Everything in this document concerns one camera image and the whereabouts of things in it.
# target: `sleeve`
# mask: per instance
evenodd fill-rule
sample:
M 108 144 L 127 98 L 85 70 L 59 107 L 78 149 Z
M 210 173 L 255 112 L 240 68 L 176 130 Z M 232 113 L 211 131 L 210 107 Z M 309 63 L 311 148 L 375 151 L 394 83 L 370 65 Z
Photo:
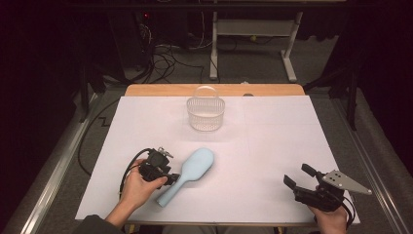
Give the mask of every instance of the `sleeve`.
M 111 223 L 103 220 L 98 215 L 87 216 L 72 234 L 124 234 Z

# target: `clear plastic basket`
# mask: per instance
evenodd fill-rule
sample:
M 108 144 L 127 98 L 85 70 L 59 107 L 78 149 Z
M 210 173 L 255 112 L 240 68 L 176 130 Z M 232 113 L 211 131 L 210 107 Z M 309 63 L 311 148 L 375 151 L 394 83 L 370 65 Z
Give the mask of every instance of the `clear plastic basket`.
M 213 97 L 199 97 L 200 90 L 213 91 Z M 218 92 L 211 86 L 198 87 L 190 97 L 186 106 L 189 115 L 189 124 L 198 131 L 210 132 L 222 126 L 225 110 L 225 101 L 218 96 Z

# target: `background table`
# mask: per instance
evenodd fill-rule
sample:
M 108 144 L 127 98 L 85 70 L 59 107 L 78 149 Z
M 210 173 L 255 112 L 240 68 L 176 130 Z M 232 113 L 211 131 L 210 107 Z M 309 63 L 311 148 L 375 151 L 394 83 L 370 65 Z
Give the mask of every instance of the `background table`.
M 122 174 L 138 151 L 163 146 L 174 156 L 171 173 L 180 173 L 190 154 L 207 147 L 214 152 L 215 161 L 200 180 L 186 183 L 164 208 L 155 200 L 168 187 L 155 191 L 130 222 L 314 225 L 312 213 L 295 202 L 292 191 L 283 184 L 283 175 L 295 179 L 297 185 L 314 189 L 317 181 L 301 171 L 301 164 L 308 163 L 325 173 L 337 169 L 337 165 L 301 87 L 214 85 L 226 101 L 224 125 L 213 133 L 199 133 L 189 126 L 185 105 L 198 86 L 128 88 L 76 218 L 110 213 L 118 201 Z M 239 97 L 245 93 L 255 97 Z M 266 94 L 289 95 L 263 97 Z

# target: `gray floor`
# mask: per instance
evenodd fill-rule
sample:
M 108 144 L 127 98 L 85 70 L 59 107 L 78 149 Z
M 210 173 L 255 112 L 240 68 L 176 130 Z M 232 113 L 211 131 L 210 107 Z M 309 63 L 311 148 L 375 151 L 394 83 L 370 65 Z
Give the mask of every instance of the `gray floor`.
M 297 41 L 291 54 L 291 60 L 298 78 L 298 84 L 304 85 L 319 78 L 336 39 L 318 42 L 315 39 Z M 282 67 L 279 50 L 284 49 L 287 40 L 275 39 L 268 44 L 256 45 L 247 42 L 235 44 L 230 39 L 219 41 L 221 52 L 218 57 L 221 83 L 288 83 Z M 173 73 L 159 83 L 216 83 L 208 79 L 209 48 L 183 51 L 173 49 L 174 57 L 190 67 L 175 63 Z M 157 63 L 158 68 L 167 67 L 165 61 Z M 128 75 L 133 76 L 133 69 Z M 155 80 L 161 75 L 154 72 Z M 316 88 L 308 92 L 321 126 L 330 144 L 340 171 L 360 183 L 372 187 L 375 194 L 365 196 L 352 194 L 361 224 L 352 226 L 349 233 L 408 233 L 413 230 L 408 217 L 413 216 L 413 180 L 398 160 L 390 143 L 371 114 L 361 91 L 357 95 L 356 124 L 357 131 L 349 130 L 343 118 L 344 100 L 330 99 L 326 88 Z M 93 101 L 95 112 L 119 98 L 125 87 L 110 86 L 108 91 Z M 116 104 L 103 111 L 100 117 L 107 117 L 110 122 L 116 110 Z M 42 194 L 49 177 L 59 162 L 67 145 L 73 142 L 75 130 L 79 127 L 79 113 L 56 146 L 56 150 L 36 178 L 29 192 L 21 202 L 15 215 L 10 220 L 5 233 L 20 233 L 29 218 L 39 196 Z M 97 119 L 90 127 L 82 148 L 81 159 L 85 167 L 92 171 L 108 127 L 102 127 L 102 120 Z M 89 181 L 79 167 L 76 154 L 69 164 L 56 197 L 51 203 L 46 216 L 38 227 L 37 233 L 71 233 L 78 225 L 74 220 L 83 193 Z M 288 228 L 288 233 L 308 233 L 314 228 Z

